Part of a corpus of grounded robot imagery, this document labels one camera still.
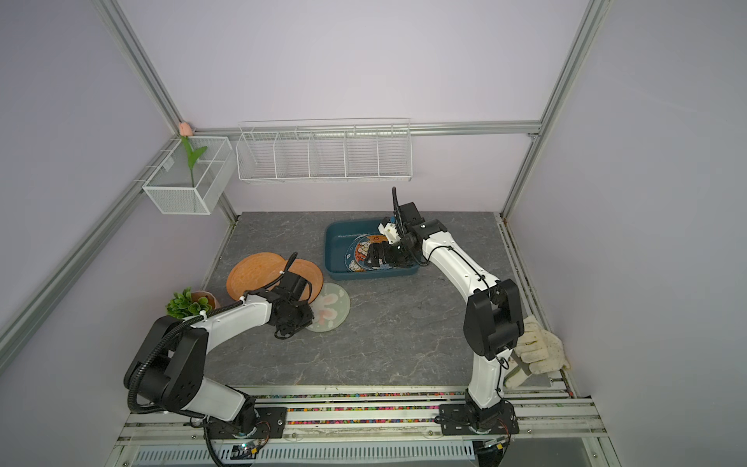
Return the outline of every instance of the potted plant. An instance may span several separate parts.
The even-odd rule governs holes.
[[[182,293],[174,292],[174,298],[166,305],[166,313],[177,319],[199,315],[201,311],[209,312],[219,307],[213,294],[206,291],[192,293],[187,287]]]

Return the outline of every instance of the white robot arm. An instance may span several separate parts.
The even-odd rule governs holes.
[[[480,267],[439,221],[425,221],[413,203],[399,206],[394,189],[393,195],[394,216],[384,219],[379,227],[388,242],[373,244],[367,261],[395,267],[432,263],[467,303],[464,333],[474,351],[472,379],[460,414],[450,409],[449,416],[441,417],[444,434],[466,426],[475,433],[490,433],[498,422],[506,432],[515,433],[513,407],[503,399],[503,370],[524,331],[518,288],[510,279],[500,281]],[[131,411],[166,410],[204,418],[227,436],[251,436],[259,423],[254,398],[206,378],[205,355],[252,327],[270,324],[276,327],[277,338],[288,338],[311,323],[313,313],[307,302],[300,300],[311,284],[288,271],[295,256],[279,271],[278,279],[246,291],[231,305],[184,320],[159,318],[125,375]],[[152,404],[140,405],[138,395]]]

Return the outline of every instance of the white wire basket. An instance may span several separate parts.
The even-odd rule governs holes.
[[[412,178],[405,119],[247,122],[239,128],[238,176],[247,183]]]
[[[194,186],[187,151],[178,140],[143,185],[164,214],[210,214],[236,170],[236,157],[227,137],[194,136],[189,139],[193,149],[208,147],[194,165]]]

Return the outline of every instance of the orange plate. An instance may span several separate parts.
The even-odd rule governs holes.
[[[280,275],[280,271],[285,267],[285,260],[282,256],[275,253],[256,253],[242,259],[229,274],[226,280],[226,290],[231,298],[238,300],[239,297],[247,290],[260,288]],[[324,276],[321,269],[314,263],[305,259],[297,259],[291,266],[291,272],[298,274],[311,283],[314,296],[309,300],[313,302],[324,284]],[[301,300],[309,298],[309,289],[307,288]]]
[[[247,290],[255,290],[280,275],[285,260],[276,253],[257,253],[242,259],[231,269],[226,280],[226,290],[232,299],[238,298]]]

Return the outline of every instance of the artificial plant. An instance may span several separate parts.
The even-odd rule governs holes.
[[[189,166],[189,177],[192,179],[192,188],[194,188],[194,165],[197,163],[197,159],[206,151],[208,150],[207,146],[199,147],[197,149],[192,149],[192,144],[189,142],[189,137],[194,136],[194,133],[192,132],[192,127],[189,126],[189,123],[182,122],[179,123],[179,134],[182,136],[182,146],[185,148],[185,151],[187,152],[187,165]]]
[[[182,293],[174,292],[174,298],[166,305],[167,315],[177,319],[199,315],[201,311],[209,312],[212,309],[207,297],[192,301],[191,287],[187,287]]]

